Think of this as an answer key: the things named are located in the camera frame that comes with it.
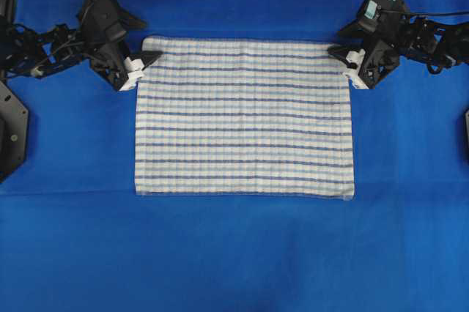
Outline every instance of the blue stripe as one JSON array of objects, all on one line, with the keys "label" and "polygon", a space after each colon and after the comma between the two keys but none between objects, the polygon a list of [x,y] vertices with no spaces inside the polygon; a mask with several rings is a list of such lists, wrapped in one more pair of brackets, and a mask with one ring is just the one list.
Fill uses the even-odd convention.
[{"label": "blue stripe", "polygon": [[282,156],[282,157],[316,157],[322,158],[325,160],[353,160],[353,157],[334,157],[330,155],[310,155],[306,153],[298,154],[298,153],[288,153],[288,152],[258,152],[257,150],[253,152],[234,152],[234,151],[226,151],[226,152],[219,152],[219,151],[211,151],[211,152],[195,152],[193,150],[185,149],[184,151],[177,152],[177,151],[137,151],[136,153],[147,156],[147,155],[197,155],[197,156],[219,156],[219,155],[226,155],[226,156],[238,156],[238,157],[245,157],[245,156]]},{"label": "blue stripe", "polygon": [[177,108],[179,110],[185,110],[187,108],[190,109],[245,109],[245,110],[262,110],[262,109],[267,109],[269,111],[276,110],[276,109],[281,109],[282,111],[296,111],[296,112],[312,112],[312,113],[320,113],[320,114],[332,114],[332,113],[337,113],[337,114],[342,114],[346,113],[349,111],[345,111],[343,107],[338,106],[337,108],[334,108],[333,105],[315,105],[314,108],[299,108],[299,107],[292,107],[288,105],[259,105],[259,104],[253,104],[253,105],[210,105],[210,104],[190,104],[190,105],[158,105],[157,103],[143,103],[142,101],[138,100],[137,101],[137,107],[139,109],[141,108],[160,108],[160,109],[167,109],[167,108]]},{"label": "blue stripe", "polygon": [[315,98],[315,97],[321,97],[321,98],[328,98],[330,100],[334,100],[337,97],[343,97],[341,96],[337,90],[339,89],[348,89],[348,87],[341,88],[341,87],[335,87],[332,88],[331,91],[333,93],[331,94],[324,94],[322,93],[321,95],[318,95],[316,92],[313,91],[307,91],[305,93],[302,93],[300,91],[302,90],[282,90],[282,91],[275,91],[273,89],[267,89],[267,90],[257,90],[257,89],[248,89],[248,90],[228,90],[228,89],[205,89],[205,90],[182,90],[182,89],[163,89],[161,87],[141,87],[140,88],[142,92],[161,92],[164,94],[177,94],[178,96],[184,95],[184,94],[202,94],[202,95],[216,95],[216,96],[224,96],[224,95],[234,95],[234,96],[240,96],[242,94],[244,95],[254,95],[257,96],[259,94],[263,96],[284,96],[284,97],[306,97],[306,98]]},{"label": "blue stripe", "polygon": [[346,116],[305,116],[302,114],[286,113],[183,113],[183,112],[160,112],[160,111],[137,111],[137,114],[157,114],[163,116],[279,116],[297,119],[335,120],[351,121],[352,118]]},{"label": "blue stripe", "polygon": [[351,136],[352,133],[329,133],[327,131],[309,131],[309,130],[296,130],[296,129],[275,129],[275,128],[261,128],[261,127],[136,127],[136,131],[151,130],[151,131],[180,131],[180,132],[234,132],[234,133],[297,133],[306,135],[327,135],[327,136]]},{"label": "blue stripe", "polygon": [[295,43],[295,44],[305,44],[305,45],[324,45],[324,46],[330,46],[330,42],[324,42],[324,41],[314,41],[314,40],[306,40],[306,39],[298,39],[298,40],[291,40],[291,39],[274,39],[274,40],[267,40],[267,39],[251,39],[248,37],[240,38],[240,37],[175,37],[175,36],[163,36],[163,35],[158,35],[154,34],[151,35],[147,38],[146,40],[151,39],[151,40],[165,40],[165,41],[189,41],[189,42],[196,42],[198,45],[200,42],[234,42],[234,43],[244,43],[244,42],[252,42],[252,43],[281,43],[281,44],[286,44],[286,43]]},{"label": "blue stripe", "polygon": [[[136,184],[137,186],[140,187],[152,187],[152,186],[147,186],[147,185],[142,185],[142,184]],[[278,188],[291,188],[296,186],[262,186],[264,188],[271,188],[271,189],[278,189]],[[321,190],[321,189],[316,189],[316,187],[312,186],[306,186],[303,187],[304,189],[315,189],[315,190]],[[273,196],[273,197],[306,197],[306,198],[321,198],[325,200],[335,200],[335,199],[342,199],[342,200],[350,200],[353,197],[353,188],[346,190],[345,192],[339,192],[339,195],[319,195],[317,193],[289,193],[289,192],[281,192],[281,193],[272,193],[268,191],[231,191],[231,190],[222,190],[222,191],[204,191],[204,192],[196,192],[196,191],[174,191],[171,190],[169,192],[161,192],[161,191],[151,191],[151,190],[137,190],[137,195],[140,196],[221,196],[221,195],[238,195],[238,196]]]},{"label": "blue stripe", "polygon": [[349,89],[348,85],[343,86],[309,86],[297,85],[293,83],[196,83],[196,82],[171,82],[161,80],[142,80],[140,83],[151,83],[158,85],[171,85],[171,86],[237,86],[237,87],[284,87],[286,89],[311,89],[311,90],[345,90]]},{"label": "blue stripe", "polygon": [[286,170],[285,168],[280,169],[280,168],[272,168],[272,166],[269,166],[268,168],[259,168],[258,166],[255,168],[235,168],[235,167],[223,167],[220,168],[220,166],[216,166],[216,168],[170,168],[168,166],[164,166],[165,168],[157,168],[157,167],[149,167],[146,164],[141,164],[141,167],[138,167],[139,164],[136,165],[136,171],[140,172],[152,172],[152,171],[245,171],[248,173],[256,173],[256,172],[262,172],[262,171],[267,171],[269,173],[284,173],[286,171],[291,172],[291,173],[301,173],[301,174],[324,174],[324,175],[331,175],[335,177],[351,177],[353,175],[352,169],[349,171],[320,171],[320,170],[314,170],[312,171],[311,169],[295,169],[295,170]]},{"label": "blue stripe", "polygon": [[136,147],[262,147],[272,149],[315,149],[317,151],[351,152],[352,148],[334,148],[322,146],[296,146],[283,144],[165,144],[165,143],[137,143]]},{"label": "blue stripe", "polygon": [[[159,72],[152,72],[151,70],[145,70],[146,76],[151,78],[161,78],[161,74]],[[277,81],[303,81],[307,83],[331,83],[331,82],[343,82],[344,85],[348,86],[348,80],[345,79],[342,75],[330,75],[327,78],[318,78],[314,76],[309,76],[307,78],[299,78],[299,77],[292,77],[292,76],[265,76],[265,75],[243,75],[243,77],[233,76],[233,75],[184,75],[181,76],[180,74],[172,75],[169,72],[165,72],[165,77],[167,78],[184,78],[185,80],[190,79],[236,79],[242,78],[244,81],[258,81],[258,80],[277,80]],[[151,83],[148,80],[142,80],[141,82]]]},{"label": "blue stripe", "polygon": [[179,72],[195,70],[200,72],[258,72],[258,73],[292,73],[292,74],[309,74],[309,75],[341,75],[341,72],[317,72],[311,70],[294,70],[294,69],[261,69],[261,68],[203,68],[203,67],[168,67],[166,65],[152,65],[150,69],[158,70],[177,70]]},{"label": "blue stripe", "polygon": [[[148,185],[148,184],[141,184],[141,183],[138,183],[136,182],[136,187],[142,187],[142,188],[151,188],[151,189],[154,189],[155,188],[155,185]],[[173,185],[173,184],[169,184],[169,185],[164,185],[164,187],[166,188],[172,188],[172,189],[180,189],[181,187],[188,187],[187,185]],[[329,193],[334,193],[334,195],[317,195],[315,193],[312,193],[312,194],[309,194],[309,193],[280,193],[278,191],[272,193],[274,196],[282,196],[282,197],[290,197],[290,196],[304,196],[304,197],[318,197],[318,198],[351,198],[352,197],[352,194],[348,195],[348,196],[345,196],[344,194],[345,193],[351,193],[352,190],[353,190],[353,187],[350,188],[350,189],[346,189],[346,190],[343,190],[343,191],[340,191],[339,189],[337,188],[330,188],[330,187],[323,187],[323,186],[300,186],[300,185],[262,185],[262,186],[259,186],[258,184],[243,184],[242,186],[238,186],[238,185],[212,185],[212,184],[197,184],[197,186],[192,186],[192,188],[195,188],[196,189],[199,189],[199,188],[210,188],[210,187],[216,187],[216,188],[220,188],[220,187],[223,187],[225,188],[226,190],[225,191],[217,191],[217,192],[212,192],[212,194],[216,195],[216,194],[219,194],[219,193],[230,193],[232,194],[233,192],[229,190],[229,188],[231,187],[261,187],[262,189],[272,189],[272,190],[278,190],[278,189],[287,189],[287,190],[290,190],[290,189],[301,189],[301,190],[315,190],[315,191],[327,191]],[[172,191],[172,192],[160,192],[160,191],[138,191],[138,193],[141,193],[141,194],[152,194],[152,195],[157,195],[157,194],[161,194],[161,195],[171,195],[171,194],[180,194],[180,195],[191,195],[191,194],[196,194],[196,195],[204,195],[203,193],[199,193],[197,191]],[[263,191],[263,192],[255,192],[255,193],[248,193],[248,195],[269,195],[271,193],[268,193],[267,191]]]},{"label": "blue stripe", "polygon": [[353,184],[350,180],[331,180],[302,177],[265,177],[262,175],[137,175],[135,179],[265,179],[286,180],[294,182],[324,182],[326,184]]},{"label": "blue stripe", "polygon": [[[179,41],[180,43],[168,44],[164,41],[167,41],[167,42]],[[273,44],[281,44],[281,47],[263,47],[261,45],[258,45],[258,46],[249,45],[246,47],[240,47],[240,46],[220,47],[217,45],[213,45],[212,42],[215,42],[215,43],[233,42],[233,43],[241,43],[241,44],[242,43],[273,43]],[[287,47],[285,46],[286,44],[295,44],[296,46],[298,46],[298,44],[304,44],[304,45],[322,46],[322,47],[298,48],[298,47]],[[326,53],[328,47],[331,46],[331,43],[311,41],[311,40],[258,40],[258,39],[235,39],[235,38],[201,39],[201,38],[193,38],[193,37],[164,37],[164,36],[154,35],[144,40],[144,48],[149,49],[147,46],[150,46],[149,48],[161,48],[161,46],[163,46],[164,48],[194,48],[197,50],[201,48],[210,48],[210,49],[220,48],[220,49],[225,49],[225,50],[226,49],[235,49],[235,50],[246,49],[246,50],[260,50],[260,51],[278,51],[279,49],[283,49],[284,51],[291,51],[291,52],[324,52]]]},{"label": "blue stripe", "polygon": [[205,120],[203,122],[200,121],[193,121],[192,119],[189,120],[181,120],[181,119],[155,119],[155,118],[140,118],[136,120],[137,123],[146,123],[146,122],[151,122],[151,123],[156,123],[157,125],[165,125],[165,124],[180,124],[180,125],[194,125],[194,124],[200,124],[200,125],[236,125],[236,124],[242,124],[242,125],[247,125],[247,124],[252,124],[252,125],[287,125],[288,127],[327,127],[327,128],[335,128],[335,129],[341,129],[343,127],[346,127],[346,125],[343,124],[319,124],[319,123],[314,123],[314,122],[304,122],[304,123],[299,123],[299,122],[291,122],[288,121],[287,123],[282,120],[256,120],[256,121],[246,121],[246,120]]},{"label": "blue stripe", "polygon": [[[202,52],[169,52],[164,51],[165,55],[169,56],[203,56],[203,57],[258,57],[258,58],[288,58],[288,59],[308,59],[308,60],[318,60],[318,59],[329,59],[329,56],[303,56],[303,55],[295,55],[295,54],[259,54],[259,53],[202,53]],[[181,62],[175,59],[165,59],[165,61],[169,62]],[[203,61],[198,59],[198,64],[210,64],[218,61]],[[236,64],[245,64],[245,63],[252,63],[258,64],[259,61],[246,61],[246,60],[237,60],[233,61]],[[303,67],[340,67],[338,64],[301,64],[301,63],[285,63],[285,62],[276,62],[275,65],[298,65]]]},{"label": "blue stripe", "polygon": [[[137,141],[144,141],[144,140],[154,140],[154,139],[167,139],[171,138],[171,140],[193,140],[194,137],[192,135],[161,135],[161,134],[151,134],[151,135],[139,135],[138,133],[136,134],[136,139]],[[217,135],[217,136],[201,136],[198,139],[207,139],[207,140],[252,140],[258,138],[257,136],[242,136],[242,135]],[[352,138],[349,138],[350,141],[344,141],[341,139],[335,139],[335,138],[293,138],[292,136],[276,136],[275,138],[272,138],[274,141],[288,141],[290,143],[292,142],[318,142],[321,144],[351,144],[352,143]]]},{"label": "blue stripe", "polygon": [[267,163],[267,164],[298,164],[330,168],[352,168],[353,164],[302,162],[299,160],[135,160],[136,163]]},{"label": "blue stripe", "polygon": [[349,101],[305,101],[292,100],[287,98],[243,98],[243,97],[164,97],[149,96],[146,94],[139,95],[140,99],[146,100],[163,100],[163,101],[236,101],[236,102],[291,102],[305,103],[309,105],[349,105]]}]

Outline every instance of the cable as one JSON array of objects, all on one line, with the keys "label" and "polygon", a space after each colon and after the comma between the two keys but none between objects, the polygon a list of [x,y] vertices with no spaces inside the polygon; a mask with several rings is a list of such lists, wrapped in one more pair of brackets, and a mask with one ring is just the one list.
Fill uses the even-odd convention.
[{"label": "cable", "polygon": [[80,46],[80,45],[84,45],[84,44],[85,44],[84,41],[72,42],[72,43],[69,43],[68,45],[66,45],[64,48],[73,47],[73,46]]},{"label": "cable", "polygon": [[[69,46],[73,46],[75,44],[70,44],[75,38],[76,38],[76,35],[80,32],[81,30],[81,27],[83,26],[83,23],[85,21],[85,18],[86,16],[88,15],[88,11],[91,9],[91,7],[93,6],[93,4],[95,4],[92,0],[92,2],[88,5],[88,7],[86,7],[86,9],[84,10],[84,13],[83,13],[83,16],[81,17],[81,22],[80,22],[80,25],[78,26],[78,29],[75,30],[75,32],[72,34],[72,36],[70,37],[70,39],[68,39],[67,41],[65,41],[64,43],[62,43],[59,47],[55,48],[52,52],[50,52],[44,59],[40,60],[39,63],[36,63],[35,66],[33,66],[33,68],[25,71],[25,72],[21,72],[21,73],[17,73],[17,74],[14,74],[14,75],[11,75],[11,76],[8,76],[6,77],[5,79],[2,79],[3,81],[6,81],[8,79],[13,79],[13,78],[16,78],[17,76],[20,76],[20,75],[23,75],[24,73],[27,73],[27,72],[31,72],[32,70],[36,70],[38,67],[40,67],[44,62],[46,62],[49,58],[51,58],[54,54],[56,54],[57,52],[59,52],[61,49],[63,48],[66,48],[66,47],[69,47]],[[23,26],[22,24],[15,24],[16,26],[22,26],[23,28],[25,28],[25,26]]]},{"label": "cable", "polygon": [[16,28],[22,28],[24,31],[32,31],[30,28],[24,26],[23,24],[17,23],[10,25],[7,29],[7,33],[9,34],[10,31],[15,30]]},{"label": "cable", "polygon": [[380,10],[383,13],[396,13],[402,15],[409,15],[411,17],[453,17],[457,15],[469,15],[469,11],[465,12],[452,12],[452,13],[426,13],[426,12],[403,12],[401,10]]}]

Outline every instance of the striped towel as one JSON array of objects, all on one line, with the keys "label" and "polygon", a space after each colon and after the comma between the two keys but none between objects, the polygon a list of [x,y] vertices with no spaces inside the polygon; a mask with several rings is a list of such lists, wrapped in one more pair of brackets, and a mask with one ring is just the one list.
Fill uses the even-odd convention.
[{"label": "striped towel", "polygon": [[140,194],[354,194],[348,81],[328,45],[148,37]]}]

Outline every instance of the black bracket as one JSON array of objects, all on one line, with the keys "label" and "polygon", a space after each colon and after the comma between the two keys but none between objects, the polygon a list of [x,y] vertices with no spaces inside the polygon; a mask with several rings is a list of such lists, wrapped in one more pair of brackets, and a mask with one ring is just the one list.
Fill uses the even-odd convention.
[{"label": "black bracket", "polygon": [[28,115],[23,103],[0,83],[0,182],[24,162]]}]

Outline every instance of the blue fabric surface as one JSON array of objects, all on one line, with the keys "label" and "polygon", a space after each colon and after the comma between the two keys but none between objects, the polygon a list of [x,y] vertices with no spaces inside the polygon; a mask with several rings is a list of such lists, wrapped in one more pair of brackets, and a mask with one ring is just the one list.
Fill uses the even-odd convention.
[{"label": "blue fabric surface", "polygon": [[[75,26],[82,1],[19,0],[17,21]],[[119,1],[149,23],[134,48],[148,34],[334,40],[362,2]],[[86,64],[16,79],[32,116],[28,160],[0,186],[0,311],[468,311],[468,73],[402,60],[352,90],[350,202],[140,198],[135,92]]]}]

